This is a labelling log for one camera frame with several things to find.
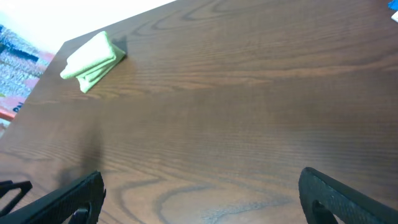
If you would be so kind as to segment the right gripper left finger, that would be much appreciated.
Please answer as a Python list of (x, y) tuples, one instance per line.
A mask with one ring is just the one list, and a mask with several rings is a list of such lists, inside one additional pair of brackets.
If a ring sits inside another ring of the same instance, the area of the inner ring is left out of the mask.
[(94, 171), (69, 185), (39, 198), (16, 211), (12, 209), (32, 189), (32, 183), (11, 180), (1, 182), (1, 196), (20, 192), (1, 210), (1, 223), (69, 223), (97, 224), (106, 196), (101, 172)]

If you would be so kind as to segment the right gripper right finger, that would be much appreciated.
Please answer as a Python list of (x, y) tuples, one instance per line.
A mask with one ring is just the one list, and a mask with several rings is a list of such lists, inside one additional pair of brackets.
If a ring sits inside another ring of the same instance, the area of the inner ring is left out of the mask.
[(397, 223), (397, 210), (314, 168), (301, 171), (298, 189), (308, 223)]

